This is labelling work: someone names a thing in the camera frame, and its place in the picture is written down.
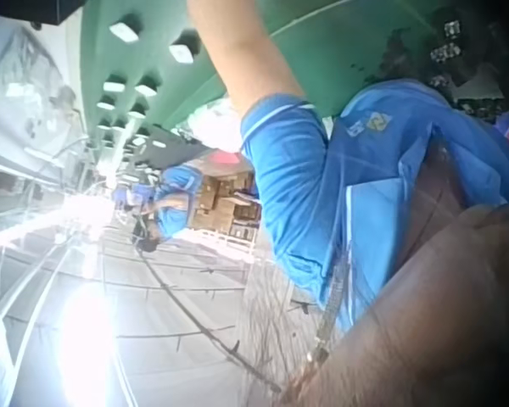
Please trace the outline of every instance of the skin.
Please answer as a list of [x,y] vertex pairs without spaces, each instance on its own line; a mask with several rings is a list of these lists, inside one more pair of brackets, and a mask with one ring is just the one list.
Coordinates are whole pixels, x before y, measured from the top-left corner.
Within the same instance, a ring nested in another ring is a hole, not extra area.
[[142,212],[142,215],[152,214],[159,209],[173,208],[179,210],[187,210],[188,208],[188,194],[184,192],[172,193],[167,195],[164,199],[150,203],[147,208]]
[[[267,96],[304,95],[255,1],[188,6],[242,117]],[[398,271],[294,405],[482,405],[506,354],[509,209],[476,208]]]

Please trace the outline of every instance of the logo patch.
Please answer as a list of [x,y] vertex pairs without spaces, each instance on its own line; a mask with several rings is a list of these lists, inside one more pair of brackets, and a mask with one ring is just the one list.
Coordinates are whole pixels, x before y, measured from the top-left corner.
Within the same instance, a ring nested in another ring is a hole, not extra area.
[[372,113],[372,117],[367,122],[367,128],[374,131],[384,131],[391,120],[392,117],[385,113]]
[[347,133],[349,134],[349,136],[351,137],[356,137],[358,136],[360,133],[362,133],[364,130],[366,129],[366,127],[364,127],[364,125],[362,124],[361,121],[357,121],[356,123],[354,123],[351,127],[349,127],[347,129]]

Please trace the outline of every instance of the raised arm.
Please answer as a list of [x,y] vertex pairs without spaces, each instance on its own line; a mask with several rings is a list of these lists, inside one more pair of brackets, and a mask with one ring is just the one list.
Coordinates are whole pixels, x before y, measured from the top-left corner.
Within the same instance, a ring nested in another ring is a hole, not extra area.
[[162,208],[173,208],[179,210],[187,210],[188,194],[185,192],[172,193],[158,201],[150,203],[142,212],[142,215],[148,215]]
[[193,22],[241,117],[276,93],[303,97],[255,0],[188,0]]

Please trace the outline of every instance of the blue uniform shirt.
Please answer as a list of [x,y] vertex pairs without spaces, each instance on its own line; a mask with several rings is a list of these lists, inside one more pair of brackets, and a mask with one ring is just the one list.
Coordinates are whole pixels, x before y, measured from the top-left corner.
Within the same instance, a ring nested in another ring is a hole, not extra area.
[[172,238],[176,233],[187,227],[188,218],[193,211],[193,200],[202,185],[202,173],[187,165],[179,165],[164,171],[161,183],[155,188],[154,200],[158,201],[167,195],[185,192],[188,195],[187,210],[175,208],[159,209],[156,221],[164,240]]
[[416,81],[360,92],[330,141],[311,104],[282,94],[247,113],[242,135],[264,225],[290,279],[323,307],[332,266],[352,263],[338,318],[345,329],[394,272],[431,141],[454,159],[468,205],[509,203],[509,142]]

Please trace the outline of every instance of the shirt sleeve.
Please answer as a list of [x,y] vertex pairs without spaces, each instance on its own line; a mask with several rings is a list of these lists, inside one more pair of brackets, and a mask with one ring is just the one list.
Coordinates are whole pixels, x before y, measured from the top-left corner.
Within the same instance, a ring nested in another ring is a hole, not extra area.
[[241,130],[243,154],[254,166],[264,224],[278,256],[314,215],[326,132],[312,104],[284,94],[258,102]]

